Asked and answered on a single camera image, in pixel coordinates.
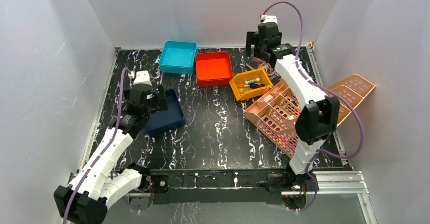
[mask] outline pink perforated basket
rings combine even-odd
[[[353,74],[328,88],[343,96],[356,108],[375,88],[375,85],[363,77]],[[297,98],[286,82],[281,79],[269,92],[246,109],[245,117],[292,158],[298,141],[294,124],[300,112]],[[351,111],[341,102],[338,125],[350,113]]]

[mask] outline yellow plastic tray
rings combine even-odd
[[[245,81],[249,81],[255,78],[260,78],[260,82],[257,84],[264,84],[265,86],[253,90],[249,90],[243,94],[239,93],[237,86],[244,85]],[[264,95],[266,92],[273,87],[272,82],[267,76],[266,70],[264,68],[258,68],[247,72],[238,73],[230,80],[230,87],[233,90],[234,97],[237,101],[245,101],[250,98]]]

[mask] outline wire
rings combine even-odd
[[[139,191],[139,192],[146,192],[146,191],[148,191],[151,187],[152,187],[152,182],[150,181],[150,182],[149,182],[149,186],[148,186],[148,188],[147,188],[146,190],[138,190],[138,191]]]
[[[111,146],[112,142],[114,142],[115,136],[117,135],[118,128],[120,126],[120,117],[121,117],[121,110],[122,110],[122,97],[124,92],[124,72],[130,73],[130,70],[125,67],[122,69],[121,72],[121,79],[120,79],[120,94],[118,99],[118,115],[117,115],[117,122],[115,124],[114,134],[112,135],[112,138],[110,139],[109,143],[106,145],[106,147],[100,152],[100,155],[94,159],[94,162],[91,163],[90,168],[85,171],[84,175],[82,176],[81,180],[79,180],[78,184],[76,185],[75,189],[73,190],[66,206],[66,210],[64,212],[63,216],[63,224],[67,224],[67,217],[68,213],[70,211],[71,204],[73,202],[73,199],[76,196],[76,193],[78,192],[79,188],[81,187],[82,183],[84,182],[85,178],[88,176],[88,173],[90,173],[91,168],[94,167],[94,165],[97,163],[97,161],[100,159],[100,157],[108,150],[109,146]]]
[[[293,5],[293,4],[289,3],[289,2],[286,2],[286,1],[280,1],[280,2],[273,3],[272,5],[270,5],[269,7],[267,7],[267,9],[263,12],[263,15],[265,15],[267,11],[269,11],[273,6],[275,6],[277,4],[287,4],[287,5],[291,6],[291,7],[293,7],[296,10],[297,14],[299,15],[299,18],[300,18],[300,38],[299,38],[299,44],[298,44],[297,50],[296,50],[296,68],[299,71],[299,73],[301,74],[301,76],[305,80],[307,80],[311,85],[313,85],[315,87],[318,87],[321,90],[323,90],[323,91],[325,91],[327,93],[330,93],[330,94],[336,96],[339,100],[341,100],[348,107],[348,109],[351,110],[352,114],[354,115],[354,117],[357,120],[357,123],[359,125],[359,129],[360,129],[360,143],[359,143],[359,146],[358,146],[357,150],[355,150],[355,152],[352,153],[350,156],[336,155],[336,154],[334,154],[334,153],[332,153],[332,152],[330,152],[328,150],[325,150],[325,149],[319,149],[318,152],[326,153],[327,155],[329,155],[331,157],[334,157],[334,158],[338,158],[338,159],[347,159],[347,158],[353,158],[353,157],[355,157],[362,150],[362,148],[364,146],[364,141],[365,141],[365,138],[366,138],[366,135],[365,135],[365,132],[364,132],[363,122],[361,121],[361,119],[360,119],[359,115],[357,114],[357,112],[355,111],[354,107],[352,107],[346,101],[345,98],[343,98],[342,96],[338,95],[337,93],[335,93],[334,91],[332,91],[330,89],[327,89],[327,88],[325,88],[323,86],[318,85],[312,79],[310,79],[308,76],[306,76],[306,74],[300,69],[300,67],[299,67],[299,54],[300,54],[300,50],[301,50],[301,47],[302,47],[302,40],[303,40],[303,18],[302,18],[302,14],[300,13],[299,9],[295,5]],[[308,165],[306,166],[306,174],[315,183],[315,193],[314,193],[314,195],[312,197],[312,200],[309,202],[309,204],[307,206],[303,207],[303,209],[301,209],[301,210],[306,210],[306,209],[308,209],[313,204],[313,202],[316,199],[316,193],[319,190],[318,181],[316,180],[316,178],[312,174],[309,173],[310,164],[313,163],[313,161],[316,159],[317,156],[318,156],[318,154],[315,154],[311,158],[311,160],[309,161]]]
[[[294,204],[292,201],[288,200],[286,197],[283,198],[283,201],[284,201],[284,204],[291,205],[295,210],[299,209],[296,204]]]
[[[155,190],[154,190],[154,188],[152,188],[152,189],[151,189],[151,191],[150,191],[150,194],[151,194],[151,198],[152,198],[152,200],[154,200],[154,191],[155,191]]]

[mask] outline white enclosure panel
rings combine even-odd
[[[430,177],[430,0],[338,0],[316,41],[322,81],[352,73],[376,84],[358,107],[367,133],[352,159],[362,170],[378,223],[428,223]],[[346,152],[359,131],[340,126]]]
[[[115,49],[88,0],[0,0],[0,223],[57,223]]]
[[[199,47],[245,46],[247,31],[257,31],[259,16],[270,4],[289,1],[302,12],[304,41],[314,41],[336,0],[89,0],[115,47],[162,48],[167,40]],[[299,18],[279,5],[283,41],[297,44]]]

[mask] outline orange tray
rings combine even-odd
[[[196,55],[197,85],[226,86],[233,78],[230,54],[226,51]]]
[[[363,77],[353,74],[328,88],[343,96],[353,108],[356,108],[375,88],[375,85]],[[299,139],[295,123],[300,113],[297,98],[285,80],[281,79],[269,92],[245,110],[245,117],[292,158]],[[351,111],[346,105],[340,102],[338,125],[350,113]]]

